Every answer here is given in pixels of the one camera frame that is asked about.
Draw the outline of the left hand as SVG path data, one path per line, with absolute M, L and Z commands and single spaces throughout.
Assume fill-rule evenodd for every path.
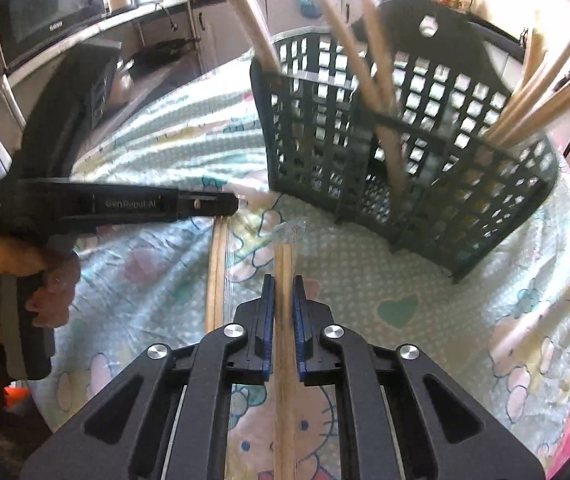
M 57 328 L 68 323 L 80 276 L 79 258 L 73 252 L 58 256 L 22 240 L 0 237 L 0 298 L 6 281 L 35 278 L 35 291 L 18 304 L 35 315 L 36 327 Z

